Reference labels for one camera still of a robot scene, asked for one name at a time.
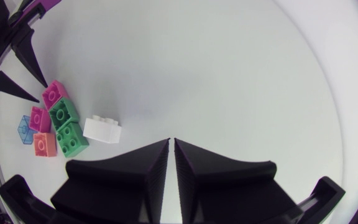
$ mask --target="white surface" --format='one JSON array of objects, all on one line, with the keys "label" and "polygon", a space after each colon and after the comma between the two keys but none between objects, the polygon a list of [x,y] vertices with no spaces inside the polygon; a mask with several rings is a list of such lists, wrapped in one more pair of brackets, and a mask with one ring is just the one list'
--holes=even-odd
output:
[{"label": "white surface", "polygon": [[[312,51],[271,1],[62,1],[34,25],[50,83],[62,82],[81,116],[118,120],[119,144],[89,140],[75,159],[122,154],[176,137],[244,161],[272,160],[300,202],[327,175],[341,183],[342,140],[333,98]],[[1,67],[41,99],[10,53]],[[35,104],[0,93],[4,178],[23,175],[50,197],[67,178],[63,154],[35,157],[16,132]],[[161,222],[181,221],[171,144]]]},{"label": "white surface", "polygon": [[92,118],[85,120],[83,135],[105,143],[119,143],[121,127],[117,124],[118,122],[111,118],[92,115]]},{"label": "white surface", "polygon": [[358,1],[277,0],[300,28],[328,79],[341,123],[346,190],[332,223],[358,209]]}]

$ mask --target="transparent blue block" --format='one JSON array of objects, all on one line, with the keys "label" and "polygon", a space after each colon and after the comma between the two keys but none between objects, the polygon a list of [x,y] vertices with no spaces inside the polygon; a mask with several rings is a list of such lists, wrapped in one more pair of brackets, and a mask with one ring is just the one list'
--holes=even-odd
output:
[{"label": "transparent blue block", "polygon": [[33,129],[29,128],[30,117],[24,115],[22,120],[20,121],[19,127],[17,131],[19,132],[19,136],[22,139],[23,144],[32,144],[33,138],[32,135],[37,133]]}]

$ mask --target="white table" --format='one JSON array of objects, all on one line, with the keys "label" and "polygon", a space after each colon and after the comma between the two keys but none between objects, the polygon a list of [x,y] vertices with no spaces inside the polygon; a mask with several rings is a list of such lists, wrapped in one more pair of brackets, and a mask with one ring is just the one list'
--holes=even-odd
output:
[{"label": "white table", "polygon": [[[303,36],[272,1],[62,1],[34,25],[45,78],[62,82],[80,114],[118,120],[119,144],[89,140],[79,160],[176,137],[243,161],[274,161],[298,203],[327,175],[342,183],[339,118]],[[13,53],[1,69],[41,99]],[[17,125],[36,104],[0,93],[0,164],[46,203],[68,159],[35,157]],[[163,223],[181,222],[173,144]]]}]

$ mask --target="green lego brick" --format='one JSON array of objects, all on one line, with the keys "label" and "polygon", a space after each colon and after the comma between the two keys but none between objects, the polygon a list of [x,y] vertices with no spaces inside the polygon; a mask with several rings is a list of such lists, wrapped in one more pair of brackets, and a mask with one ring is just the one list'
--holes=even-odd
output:
[{"label": "green lego brick", "polygon": [[80,117],[74,104],[68,98],[60,99],[50,110],[49,116],[56,132],[61,131],[67,124],[78,122]]},{"label": "green lego brick", "polygon": [[56,135],[65,157],[74,157],[89,146],[78,123],[69,123]]}]

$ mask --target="white lego brick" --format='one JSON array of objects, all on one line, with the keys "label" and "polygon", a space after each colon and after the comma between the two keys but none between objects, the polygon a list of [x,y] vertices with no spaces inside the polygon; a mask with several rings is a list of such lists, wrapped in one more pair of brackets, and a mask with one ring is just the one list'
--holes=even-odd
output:
[{"label": "white lego brick", "polygon": [[119,143],[121,127],[118,121],[93,115],[85,120],[83,136],[105,143]]}]

